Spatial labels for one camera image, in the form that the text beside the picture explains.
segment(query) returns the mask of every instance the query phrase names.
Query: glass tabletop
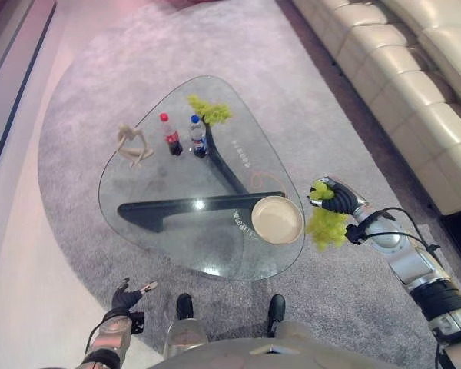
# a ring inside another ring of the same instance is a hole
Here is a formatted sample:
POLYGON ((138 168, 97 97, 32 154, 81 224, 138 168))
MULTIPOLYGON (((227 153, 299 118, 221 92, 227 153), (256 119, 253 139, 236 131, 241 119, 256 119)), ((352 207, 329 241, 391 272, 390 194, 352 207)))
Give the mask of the glass tabletop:
MULTIPOLYGON (((211 76, 185 82, 137 129, 154 153, 131 167, 115 152, 99 183, 101 212, 115 232, 143 249, 163 251, 175 264, 234 280, 268 278, 295 262, 303 233, 292 243, 271 244, 252 225, 254 204, 270 194, 289 198, 302 225, 303 209, 277 153, 228 83, 211 76), (232 114, 225 123, 207 127, 210 148, 203 158, 192 151, 189 95, 227 104, 232 114), (161 113, 178 131, 179 156, 170 153, 161 113)), ((138 138, 125 145, 141 146, 138 138)))

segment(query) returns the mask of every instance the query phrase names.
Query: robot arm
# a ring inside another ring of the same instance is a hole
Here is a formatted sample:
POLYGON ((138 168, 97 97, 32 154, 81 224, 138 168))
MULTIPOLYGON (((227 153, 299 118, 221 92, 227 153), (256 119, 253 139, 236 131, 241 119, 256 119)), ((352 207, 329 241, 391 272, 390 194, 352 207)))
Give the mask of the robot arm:
POLYGON ((129 278, 125 278, 114 293, 112 309, 104 316, 99 334, 91 343, 91 336, 85 348, 84 360, 77 369, 120 369, 126 351, 130 347, 132 334, 144 330, 144 313, 131 313, 132 308, 142 296, 157 287, 151 282, 138 291, 126 292, 129 278))
POLYGON ((400 283, 422 309, 429 328, 441 345, 461 341, 461 294, 439 262, 411 238, 395 218, 376 211, 360 195, 340 181, 320 179, 331 188, 331 200, 310 200, 313 206, 352 215, 359 223, 349 225, 346 236, 359 244, 372 238, 373 246, 382 253, 400 283))

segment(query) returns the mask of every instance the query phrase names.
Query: rug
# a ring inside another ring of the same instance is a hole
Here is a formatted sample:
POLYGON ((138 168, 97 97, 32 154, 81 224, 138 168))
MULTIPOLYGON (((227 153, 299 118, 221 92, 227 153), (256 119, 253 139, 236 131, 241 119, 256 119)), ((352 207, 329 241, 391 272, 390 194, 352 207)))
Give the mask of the rug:
POLYGON ((262 281, 226 281, 171 263, 115 234, 98 183, 117 127, 135 125, 167 93, 198 75, 237 91, 277 151, 311 215, 311 182, 336 175, 379 208, 398 201, 335 95, 271 0, 153 1, 92 40, 65 72, 41 131, 38 175, 56 240, 86 288, 108 309, 114 286, 158 280, 139 308, 141 339, 162 350, 182 292, 211 340, 263 336, 273 294, 287 319, 323 343, 408 368, 430 368, 436 342, 418 307, 368 244, 324 253, 306 239, 297 261, 262 281))

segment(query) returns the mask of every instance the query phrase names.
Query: water bottle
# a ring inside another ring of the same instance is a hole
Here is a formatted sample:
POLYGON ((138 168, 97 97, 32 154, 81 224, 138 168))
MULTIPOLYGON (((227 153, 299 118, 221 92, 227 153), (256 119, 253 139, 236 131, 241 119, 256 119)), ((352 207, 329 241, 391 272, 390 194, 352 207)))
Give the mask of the water bottle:
POLYGON ((193 153, 203 158, 207 154, 207 140, 205 139, 205 127, 197 115, 191 116, 190 137, 193 141, 193 153))
POLYGON ((169 151, 172 155, 181 155, 183 147, 179 142, 179 135, 177 134, 177 131, 172 128, 171 123, 169 123, 169 117, 166 113, 162 113, 159 117, 162 121, 162 129, 166 137, 166 142, 169 145, 169 151))

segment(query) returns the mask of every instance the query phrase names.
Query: black shoe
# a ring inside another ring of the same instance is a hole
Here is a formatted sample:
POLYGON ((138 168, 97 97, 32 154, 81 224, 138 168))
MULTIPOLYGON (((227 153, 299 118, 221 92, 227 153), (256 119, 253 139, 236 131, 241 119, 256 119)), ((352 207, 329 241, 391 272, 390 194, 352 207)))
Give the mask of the black shoe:
POLYGON ((285 299, 281 294, 275 294, 270 301, 268 308, 268 329, 267 336, 275 337, 277 323, 285 318, 285 299))
POLYGON ((193 302, 189 294, 180 294, 177 298, 177 319, 190 319, 193 317, 193 302))

